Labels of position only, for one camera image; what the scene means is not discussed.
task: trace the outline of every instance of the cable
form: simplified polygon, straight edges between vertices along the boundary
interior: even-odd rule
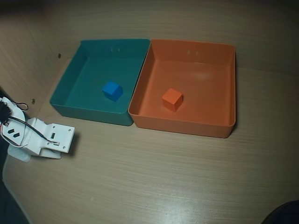
[[[12,116],[9,116],[8,117],[9,119],[11,120],[16,120],[22,124],[24,124],[25,126],[29,127],[30,129],[32,129],[35,133],[37,133],[40,137],[42,137],[43,139],[47,140],[48,142],[51,142],[51,143],[58,143],[56,141],[51,141],[49,139],[47,139],[42,133],[40,133],[38,130],[36,130],[33,126],[31,126],[30,124],[26,123],[25,121],[21,120],[21,119],[18,119],[18,118],[15,118],[15,117],[12,117]]]
[[[15,104],[17,107],[19,107],[18,105],[25,105],[26,106],[26,109],[25,110],[23,110],[22,108],[20,108],[22,111],[27,111],[28,109],[29,109],[29,107],[28,107],[28,105],[26,104],[26,103],[16,103],[16,102],[14,102],[14,101],[12,101],[11,100],[11,102],[13,103],[13,104]]]
[[[7,143],[13,145],[13,146],[16,147],[16,148],[23,148],[23,147],[25,147],[26,145],[28,145],[28,144],[25,144],[25,145],[23,145],[23,146],[19,146],[18,144],[16,144],[15,142],[13,142],[11,139],[9,139],[8,137],[4,136],[4,135],[3,135],[3,132],[2,132],[2,126],[3,126],[3,123],[1,123],[1,125],[0,125],[0,135],[1,135],[1,137],[2,137]]]

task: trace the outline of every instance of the black wire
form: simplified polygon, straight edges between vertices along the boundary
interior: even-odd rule
[[[36,130],[33,126],[31,126],[30,124],[26,123],[25,121],[21,120],[21,119],[18,119],[18,118],[15,118],[15,117],[11,117],[9,116],[8,117],[9,119],[12,119],[12,120],[16,120],[24,125],[26,125],[27,127],[29,127],[30,129],[32,129],[35,133],[37,133],[39,136],[41,136],[43,139],[49,141],[49,142],[54,142],[54,141],[50,141],[48,140],[42,133],[40,133],[38,130]]]
[[[12,103],[16,104],[16,105],[25,105],[26,106],[26,109],[23,110],[22,108],[20,108],[20,106],[18,106],[22,111],[27,111],[29,109],[28,105],[26,103],[16,103],[14,101],[11,100]]]

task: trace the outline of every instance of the teal bin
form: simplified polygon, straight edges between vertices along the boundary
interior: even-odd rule
[[[128,106],[149,46],[148,39],[82,41],[51,105],[66,117],[132,125]],[[115,102],[103,92],[109,82],[122,88]]]

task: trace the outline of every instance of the dark object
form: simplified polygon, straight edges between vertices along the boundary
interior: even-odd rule
[[[9,109],[9,107],[1,101],[0,102],[0,122],[1,123],[7,122],[10,114],[11,114],[11,110]]]
[[[285,203],[271,212],[262,224],[298,224],[299,201]]]

